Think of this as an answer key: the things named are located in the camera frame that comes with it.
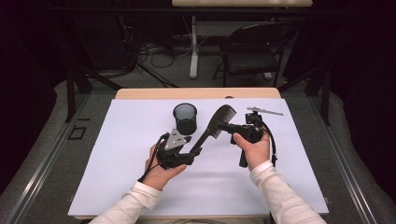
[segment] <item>chair backrest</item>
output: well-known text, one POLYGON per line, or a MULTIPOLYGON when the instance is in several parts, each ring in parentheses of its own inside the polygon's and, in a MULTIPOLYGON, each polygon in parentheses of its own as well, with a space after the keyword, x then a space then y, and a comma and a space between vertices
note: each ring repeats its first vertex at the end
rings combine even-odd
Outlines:
POLYGON ((228 43, 277 42, 291 39, 296 32, 288 22, 253 24, 235 30, 228 38, 228 43))

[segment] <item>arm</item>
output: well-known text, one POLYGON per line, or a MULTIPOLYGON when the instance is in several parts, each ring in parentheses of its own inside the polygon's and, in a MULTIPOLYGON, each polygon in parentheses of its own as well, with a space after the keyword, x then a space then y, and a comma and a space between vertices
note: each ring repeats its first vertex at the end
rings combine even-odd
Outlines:
POLYGON ((268 133, 262 140, 251 144, 238 133, 233 134, 236 144, 244 151, 250 178, 259 188, 276 223, 326 223, 313 208, 289 186, 286 179, 276 172, 269 161, 270 144, 268 133))
MULTIPOLYGON (((146 160, 146 169, 154 150, 155 146, 152 146, 149 158, 146 160)), ((152 166, 155 167, 148 172, 142 183, 134 183, 134 186, 122 199, 90 223, 135 223, 143 207, 153 209, 163 194, 163 187, 171 178, 183 172, 187 167, 186 165, 180 165, 172 170, 164 170, 156 164, 158 164, 158 161, 154 158, 152 166)))

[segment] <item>white sleeve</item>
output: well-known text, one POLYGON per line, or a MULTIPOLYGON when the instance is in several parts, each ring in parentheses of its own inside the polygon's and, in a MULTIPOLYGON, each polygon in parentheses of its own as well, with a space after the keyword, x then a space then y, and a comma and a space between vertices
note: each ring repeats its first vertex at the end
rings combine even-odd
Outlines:
POLYGON ((314 209, 289 186, 286 179, 266 161, 250 173, 253 183, 268 204, 278 224, 326 223, 314 209))
POLYGON ((153 189, 140 182, 134 186, 113 206, 96 217, 91 224, 104 223, 136 223, 143 207, 153 209, 163 192, 153 189))

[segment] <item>gray carpet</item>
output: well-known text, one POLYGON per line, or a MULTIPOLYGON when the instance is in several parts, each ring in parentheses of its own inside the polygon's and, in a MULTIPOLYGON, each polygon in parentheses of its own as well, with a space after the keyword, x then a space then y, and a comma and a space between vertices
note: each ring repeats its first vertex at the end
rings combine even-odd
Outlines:
MULTIPOLYGON (((163 64, 170 62, 166 61, 168 60, 165 58, 166 56, 155 55, 154 57, 157 57, 154 58, 154 62, 163 64)), ((161 69, 155 68, 149 62, 149 58, 145 61, 145 64, 180 87, 221 86, 221 74, 219 74, 218 79, 211 79, 219 62, 217 48, 213 46, 200 47, 198 78, 194 80, 189 79, 190 59, 188 56, 177 57, 170 66, 161 69)), ((138 69, 127 76, 117 77, 113 80, 127 88, 163 87, 153 77, 147 73, 142 73, 138 69)), ((263 79, 262 76, 233 77, 229 80, 230 87, 270 85, 270 81, 263 79)), ((115 94, 109 87, 96 80, 92 80, 92 85, 94 86, 94 92, 89 96, 78 117, 71 124, 72 126, 76 125, 76 127, 86 127, 84 137, 81 140, 64 140, 60 146, 59 154, 50 166, 48 175, 44 176, 44 184, 40 186, 41 189, 37 192, 32 204, 28 204, 27 208, 29 209, 22 213, 20 223, 79 223, 78 220, 67 216, 70 206, 68 198, 77 190, 110 100, 115 94)), ((288 102, 323 195, 331 201, 328 204, 330 214, 324 216, 324 218, 328 223, 364 223, 357 205, 351 198, 350 188, 346 185, 346 181, 334 161, 332 145, 320 126, 321 120, 316 117, 318 111, 312 106, 312 102, 315 102, 316 99, 306 98, 302 93, 303 88, 304 83, 301 83, 282 93, 282 97, 288 102)), ((56 91, 58 102, 46 127, 37 139, 22 168, 0 198, 0 223, 6 223, 7 218, 13 212, 12 209, 15 209, 18 205, 18 199, 23 195, 23 191, 28 186, 32 176, 35 175, 41 162, 50 153, 59 133, 62 131, 66 118, 65 84, 59 85, 56 91)), ((348 165, 372 209, 376 223, 396 223, 394 203, 374 182, 350 143, 343 104, 335 95, 331 97, 330 121, 332 124, 331 130, 339 146, 345 152, 348 165)))

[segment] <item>black chair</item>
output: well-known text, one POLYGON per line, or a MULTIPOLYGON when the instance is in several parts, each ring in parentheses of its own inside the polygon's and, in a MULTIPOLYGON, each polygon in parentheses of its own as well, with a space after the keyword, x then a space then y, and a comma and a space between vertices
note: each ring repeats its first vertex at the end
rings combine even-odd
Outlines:
POLYGON ((275 87, 284 48, 296 33, 288 22, 253 24, 237 29, 225 43, 220 44, 221 62, 213 79, 224 64, 223 87, 226 86, 227 75, 276 73, 275 87))

